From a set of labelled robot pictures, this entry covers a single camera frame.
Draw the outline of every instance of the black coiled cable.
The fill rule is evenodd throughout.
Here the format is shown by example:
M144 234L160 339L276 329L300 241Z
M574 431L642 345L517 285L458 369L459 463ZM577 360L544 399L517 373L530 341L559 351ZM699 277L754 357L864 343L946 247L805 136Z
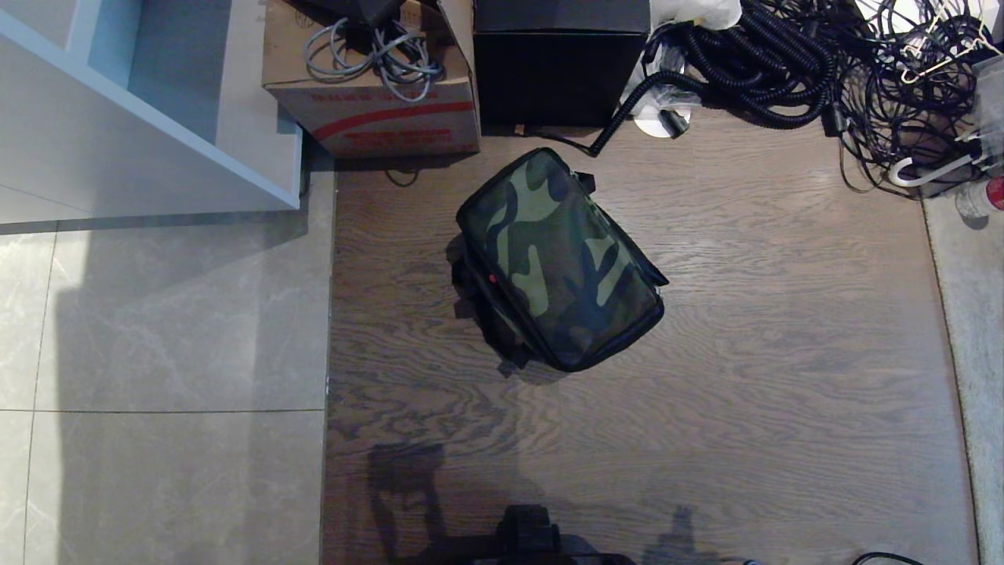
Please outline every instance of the black coiled cable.
M710 31L695 25L671 25L650 39L670 40L684 48L687 61L704 77L661 70L632 90L610 122L591 145L530 129L528 134L571 145L590 157L599 152L631 114L642 96L657 84L672 84L701 96L705 105L723 107L753 123L792 129L819 116L830 99L836 77L836 55L790 21L781 19L756 0L743 0L738 26ZM774 106L808 108L782 113Z

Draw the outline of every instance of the black box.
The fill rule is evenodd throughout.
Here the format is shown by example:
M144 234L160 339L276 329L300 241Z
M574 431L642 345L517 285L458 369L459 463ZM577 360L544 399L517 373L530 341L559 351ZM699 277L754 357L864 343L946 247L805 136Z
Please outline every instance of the black box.
M605 125L649 36L649 0L480 0L481 120Z

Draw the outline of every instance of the plastic bottle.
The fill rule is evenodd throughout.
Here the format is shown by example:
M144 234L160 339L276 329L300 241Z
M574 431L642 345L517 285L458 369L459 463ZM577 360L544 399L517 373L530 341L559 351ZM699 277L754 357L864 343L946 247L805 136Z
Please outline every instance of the plastic bottle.
M982 218L1004 211L1004 177L962 185L956 192L955 207L964 218Z

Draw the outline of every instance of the coiled cord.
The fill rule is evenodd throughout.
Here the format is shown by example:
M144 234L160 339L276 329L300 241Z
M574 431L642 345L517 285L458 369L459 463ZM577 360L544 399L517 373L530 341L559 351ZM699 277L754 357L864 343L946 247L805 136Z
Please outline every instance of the coiled cord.
M420 35L408 31L397 21L392 27L374 29L371 32L371 49L361 61L349 64L342 56L348 50L342 29L348 24L348 18L341 18L313 35L303 44L303 60L311 75L324 81L343 82L351 80L370 68L375 68L381 80L398 98L416 102L424 99L432 87L433 81L443 73L443 65L429 57L426 41ZM330 67L322 67L313 62L317 52L311 52L314 43L321 37L327 39L327 50L331 53ZM395 55L400 52L407 60ZM422 90L414 97L409 97L398 89L396 84L415 84L422 82Z
M727 108L765 127L791 129L811 122L830 102L835 53L758 2L743 0L742 6L738 27L710 31L673 24L657 29L650 39L650 44L668 38L682 45L687 61L706 81L668 70L649 75L588 146L539 129L530 129L528 134L566 143L597 157L642 96L657 84L691 90L705 105ZM799 105L808 107L797 114L773 109Z

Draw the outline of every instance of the gray tile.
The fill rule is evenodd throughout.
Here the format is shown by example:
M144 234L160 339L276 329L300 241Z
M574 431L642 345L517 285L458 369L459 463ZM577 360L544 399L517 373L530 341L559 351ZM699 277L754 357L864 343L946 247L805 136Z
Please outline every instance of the gray tile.
M54 233L0 234L0 409L30 410Z
M38 408L323 408L333 173L312 184L308 212L60 231Z
M25 563L318 561L324 414L38 413Z
M0 563L21 563L31 412L0 412Z

